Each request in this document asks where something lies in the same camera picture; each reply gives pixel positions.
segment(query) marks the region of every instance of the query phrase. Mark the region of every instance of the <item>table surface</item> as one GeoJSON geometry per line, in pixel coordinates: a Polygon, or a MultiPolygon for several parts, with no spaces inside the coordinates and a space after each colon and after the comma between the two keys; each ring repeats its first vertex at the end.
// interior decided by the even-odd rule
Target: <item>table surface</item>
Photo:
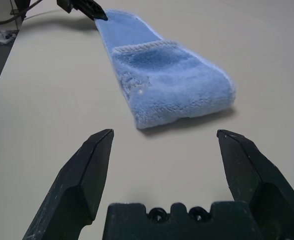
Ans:
{"type": "Polygon", "coordinates": [[[216,131],[253,140],[294,189],[294,0],[104,0],[142,17],[235,81],[228,111],[146,131],[135,128],[94,23],[54,0],[24,21],[0,76],[0,240],[22,239],[58,171],[100,130],[115,138],[97,219],[141,202],[169,211],[230,201],[216,131]]]}

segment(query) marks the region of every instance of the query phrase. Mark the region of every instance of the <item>beige tabletop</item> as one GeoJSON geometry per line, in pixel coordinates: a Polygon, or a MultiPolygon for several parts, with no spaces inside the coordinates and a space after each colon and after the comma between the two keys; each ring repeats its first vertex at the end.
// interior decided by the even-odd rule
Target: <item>beige tabletop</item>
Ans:
{"type": "Polygon", "coordinates": [[[253,140],[294,189],[294,0],[102,0],[138,14],[223,68],[228,111],[147,131],[135,128],[94,23],[44,0],[28,14],[0,76],[0,240],[22,239],[58,171],[91,135],[115,130],[96,221],[141,202],[169,211],[230,201],[216,131],[253,140]]]}

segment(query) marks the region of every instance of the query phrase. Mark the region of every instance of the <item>cable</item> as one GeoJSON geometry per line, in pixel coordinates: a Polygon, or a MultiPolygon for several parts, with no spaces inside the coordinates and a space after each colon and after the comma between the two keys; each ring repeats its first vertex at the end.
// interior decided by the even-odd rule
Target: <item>cable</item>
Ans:
{"type": "Polygon", "coordinates": [[[26,9],[20,11],[17,15],[13,16],[12,18],[5,20],[5,21],[0,21],[0,25],[1,24],[7,24],[9,22],[12,22],[14,20],[16,20],[18,17],[22,16],[23,14],[25,14],[26,12],[28,12],[30,9],[32,9],[34,6],[36,6],[38,3],[40,3],[42,0],[37,0],[36,2],[34,2],[32,5],[30,5],[29,7],[27,7],[26,9]]]}

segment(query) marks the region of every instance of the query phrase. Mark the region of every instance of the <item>microfiber cloth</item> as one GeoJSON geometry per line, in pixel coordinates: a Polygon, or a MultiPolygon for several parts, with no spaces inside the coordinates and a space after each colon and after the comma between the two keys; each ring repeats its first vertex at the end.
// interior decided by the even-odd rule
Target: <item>microfiber cloth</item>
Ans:
{"type": "Polygon", "coordinates": [[[105,11],[95,20],[138,129],[229,108],[235,86],[214,64],[164,40],[138,16],[105,11]]]}

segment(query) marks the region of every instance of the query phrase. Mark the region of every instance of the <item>screw hole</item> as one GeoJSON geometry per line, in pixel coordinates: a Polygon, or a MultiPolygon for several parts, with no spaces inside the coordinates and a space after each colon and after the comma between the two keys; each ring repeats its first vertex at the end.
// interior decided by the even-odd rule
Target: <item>screw hole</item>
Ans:
{"type": "Polygon", "coordinates": [[[158,224],[164,223],[169,218],[166,211],[159,207],[151,209],[151,211],[148,214],[148,217],[151,221],[158,224]]]}
{"type": "Polygon", "coordinates": [[[196,206],[190,209],[189,216],[196,222],[207,222],[210,220],[210,214],[202,207],[196,206]]]}

